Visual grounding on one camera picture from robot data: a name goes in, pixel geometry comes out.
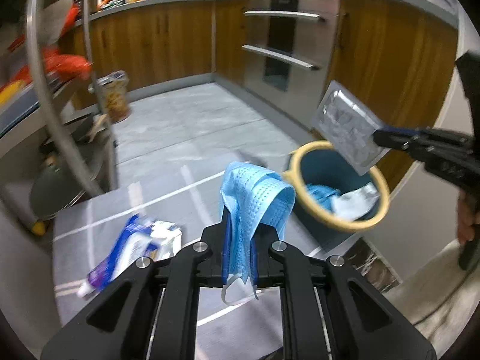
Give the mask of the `person's right hand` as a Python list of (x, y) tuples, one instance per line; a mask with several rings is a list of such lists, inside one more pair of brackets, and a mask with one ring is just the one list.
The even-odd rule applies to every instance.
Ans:
[(457, 228), (456, 236), (461, 245), (471, 242), (475, 238), (475, 225), (479, 225), (479, 213), (474, 214), (465, 200), (465, 192), (459, 191), (457, 199)]

